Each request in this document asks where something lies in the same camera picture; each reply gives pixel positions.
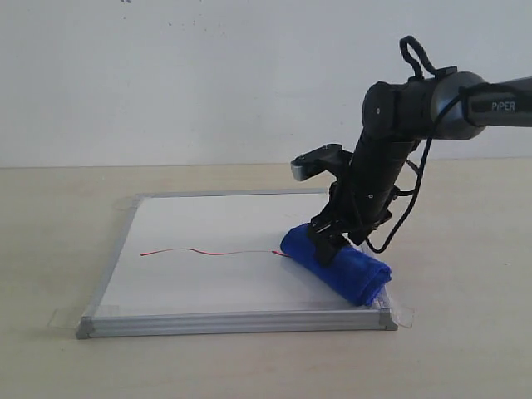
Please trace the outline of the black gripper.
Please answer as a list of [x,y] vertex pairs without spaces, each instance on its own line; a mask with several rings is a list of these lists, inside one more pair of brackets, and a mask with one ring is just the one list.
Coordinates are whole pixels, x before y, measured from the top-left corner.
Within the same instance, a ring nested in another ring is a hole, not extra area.
[[362,216],[362,206],[357,197],[342,183],[335,181],[328,189],[328,203],[323,210],[311,218],[308,238],[314,246],[314,258],[321,266],[328,266],[341,249],[348,245],[343,234],[354,233],[355,238],[362,236],[362,242],[372,231],[385,224],[392,217],[388,209],[377,212],[376,220],[367,220]]

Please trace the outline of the dark grey Piper robot arm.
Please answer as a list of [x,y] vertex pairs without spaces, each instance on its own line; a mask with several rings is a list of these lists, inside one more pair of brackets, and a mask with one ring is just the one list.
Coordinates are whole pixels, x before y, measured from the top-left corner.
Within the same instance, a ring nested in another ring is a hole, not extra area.
[[403,191],[396,180],[421,142],[470,140],[487,126],[531,125],[531,80],[489,83],[467,71],[402,85],[379,81],[362,104],[362,133],[353,152],[324,145],[292,163],[300,180],[324,171],[336,177],[325,208],[311,219],[315,257],[330,264],[349,242],[361,244],[391,218]]

